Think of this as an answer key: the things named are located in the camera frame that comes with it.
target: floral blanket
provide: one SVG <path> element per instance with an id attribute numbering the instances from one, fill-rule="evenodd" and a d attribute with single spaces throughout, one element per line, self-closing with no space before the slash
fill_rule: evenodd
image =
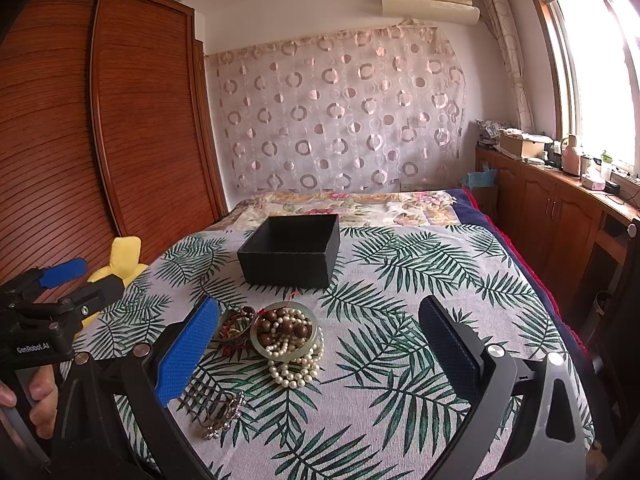
<path id="1" fill-rule="evenodd" d="M 223 309 L 248 304 L 260 310 L 288 297 L 289 289 L 244 282 L 236 252 L 248 234 L 206 231 L 175 244 L 121 301 L 100 313 L 76 341 L 78 350 L 107 358 L 140 341 L 153 343 L 203 294 L 217 298 Z M 180 403 L 170 403 L 214 478 L 423 478 L 469 408 L 454 394 L 418 326 L 418 306 L 428 294 L 485 343 L 532 359 L 560 352 L 585 444 L 592 441 L 587 399 L 545 298 L 491 231 L 471 224 L 342 226 L 340 235 L 330 286 L 296 297 L 314 311 L 326 340 L 316 380 L 286 389 L 253 351 L 214 346 L 193 380 L 244 392 L 242 416 L 221 439 L 205 441 Z M 125 400 L 118 403 L 136 451 L 153 462 Z M 519 404 L 513 397 L 477 476 L 497 465 Z"/>
<path id="2" fill-rule="evenodd" d="M 355 194 L 269 192 L 243 200 L 212 230 L 257 228 L 267 216 L 337 214 L 341 226 L 459 224 L 446 191 Z"/>

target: sheer curtain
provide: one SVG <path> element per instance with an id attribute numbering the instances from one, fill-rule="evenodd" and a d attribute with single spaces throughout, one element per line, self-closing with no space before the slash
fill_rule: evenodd
<path id="1" fill-rule="evenodd" d="M 494 33 L 500 44 L 502 58 L 511 83 L 511 95 L 518 112 L 518 127 L 535 133 L 533 115 L 524 89 L 524 63 L 520 40 L 508 0 L 483 0 L 489 12 Z"/>
<path id="2" fill-rule="evenodd" d="M 341 31 L 214 56 L 245 193 L 455 184 L 465 77 L 437 27 Z"/>

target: wardrobe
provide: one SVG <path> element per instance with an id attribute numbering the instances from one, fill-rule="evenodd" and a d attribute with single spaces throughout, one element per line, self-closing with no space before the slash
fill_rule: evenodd
<path id="1" fill-rule="evenodd" d="M 206 92 L 193 9 L 30 0 L 0 44 L 0 283 L 116 236 L 151 263 L 226 214 Z"/>

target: open black box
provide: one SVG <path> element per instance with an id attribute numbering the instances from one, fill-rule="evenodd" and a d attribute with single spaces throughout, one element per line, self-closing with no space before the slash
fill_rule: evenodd
<path id="1" fill-rule="evenodd" d="M 270 216 L 238 249 L 250 285 L 327 288 L 340 248 L 338 215 Z"/>

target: dark blue gripper pad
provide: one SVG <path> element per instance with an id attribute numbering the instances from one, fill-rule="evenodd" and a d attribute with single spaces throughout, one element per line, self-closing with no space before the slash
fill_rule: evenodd
<path id="1" fill-rule="evenodd" d="M 38 281 L 40 286 L 44 288 L 56 288 L 76 278 L 82 278 L 85 274 L 86 261 L 82 258 L 75 258 L 55 267 L 45 269 Z"/>
<path id="2" fill-rule="evenodd" d="M 480 396 L 480 369 L 478 362 L 454 328 L 457 323 L 434 296 L 420 302 L 418 310 L 420 328 L 429 348 L 438 360 L 453 391 L 462 399 L 475 403 Z"/>
<path id="3" fill-rule="evenodd" d="M 156 396 L 163 406 L 177 399 L 185 389 L 218 327 L 219 318 L 218 302 L 206 298 L 164 354 L 156 383 Z"/>

